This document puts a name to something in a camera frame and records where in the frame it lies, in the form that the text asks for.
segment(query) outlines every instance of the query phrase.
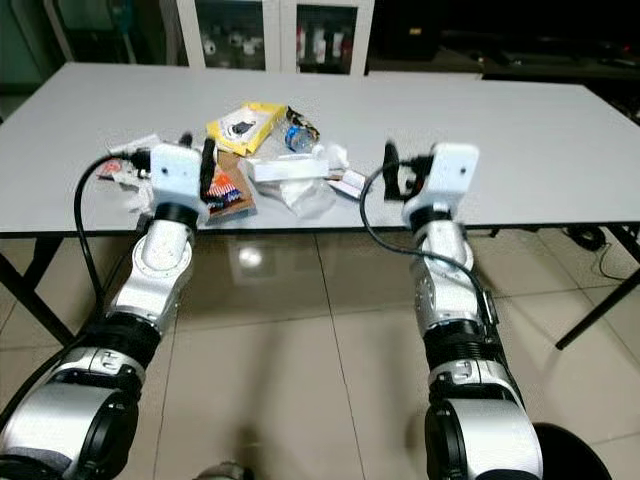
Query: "white table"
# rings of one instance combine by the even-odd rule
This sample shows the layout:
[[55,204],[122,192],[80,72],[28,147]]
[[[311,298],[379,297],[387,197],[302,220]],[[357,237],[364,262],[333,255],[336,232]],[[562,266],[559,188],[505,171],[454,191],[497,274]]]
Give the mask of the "white table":
[[[480,163],[458,215],[470,227],[640,222],[640,129],[580,86],[68,64],[0,127],[0,236],[40,237],[45,252],[24,278],[0,256],[0,280],[68,341],[68,330],[33,288],[59,237],[74,233],[81,173],[107,145],[151,132],[174,140],[190,130],[202,140],[207,122],[248,100],[293,106],[323,139],[344,145],[352,167],[365,174],[381,165],[387,139],[401,158],[425,153],[436,141],[477,145]],[[382,195],[380,185],[369,199],[372,224],[400,227],[401,206],[383,204]],[[126,201],[112,183],[89,183],[87,231],[134,230],[138,215]],[[311,220],[277,200],[256,194],[255,201],[257,215],[207,228],[361,227],[357,205],[347,198]]]

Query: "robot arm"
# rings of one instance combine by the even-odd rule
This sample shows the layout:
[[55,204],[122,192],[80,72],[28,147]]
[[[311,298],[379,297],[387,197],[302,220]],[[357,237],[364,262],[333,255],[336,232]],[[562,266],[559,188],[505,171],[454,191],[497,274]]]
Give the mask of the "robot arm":
[[189,148],[162,144],[151,150],[157,206],[148,233],[134,247],[131,275],[104,318],[86,329],[11,417],[0,442],[0,476],[111,479],[124,468],[145,369],[191,275],[200,163]]
[[[475,147],[436,145],[426,185],[417,179],[420,189],[403,209],[420,250],[468,270],[473,254],[464,228],[452,218],[477,160]],[[440,260],[417,257],[412,274],[430,370],[431,406],[425,418],[429,478],[541,480],[540,445],[509,372],[489,293]]]

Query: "white plastic wrapper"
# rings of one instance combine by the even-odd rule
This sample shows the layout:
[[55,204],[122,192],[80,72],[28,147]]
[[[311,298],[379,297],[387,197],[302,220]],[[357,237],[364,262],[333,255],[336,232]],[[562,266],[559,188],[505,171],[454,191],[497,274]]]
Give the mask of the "white plastic wrapper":
[[336,201],[336,193],[322,179],[286,180],[255,184],[260,193],[276,197],[300,218],[317,218]]

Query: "tiled floor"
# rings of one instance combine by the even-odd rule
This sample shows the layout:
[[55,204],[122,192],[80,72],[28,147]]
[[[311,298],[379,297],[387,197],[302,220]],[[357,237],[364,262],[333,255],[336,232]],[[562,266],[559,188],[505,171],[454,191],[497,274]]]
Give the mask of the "tiled floor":
[[[605,271],[628,276],[637,265],[610,241]],[[126,242],[93,242],[102,275]],[[640,291],[558,352],[553,343],[618,281],[559,230],[471,233],[471,244],[499,297],[532,419],[582,437],[616,480],[636,479]],[[2,240],[0,249],[24,270],[33,242]],[[424,479],[428,371],[408,265],[364,234],[200,237],[120,478],[192,478],[232,458],[272,480]],[[63,243],[38,292],[79,327],[92,296],[76,242]],[[55,348],[0,289],[0,405]]]

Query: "cabinet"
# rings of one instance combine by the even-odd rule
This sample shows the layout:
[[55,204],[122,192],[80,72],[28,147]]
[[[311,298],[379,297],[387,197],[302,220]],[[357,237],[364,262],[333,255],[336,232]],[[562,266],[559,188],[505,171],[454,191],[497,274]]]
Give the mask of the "cabinet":
[[364,73],[373,0],[176,0],[189,65]]

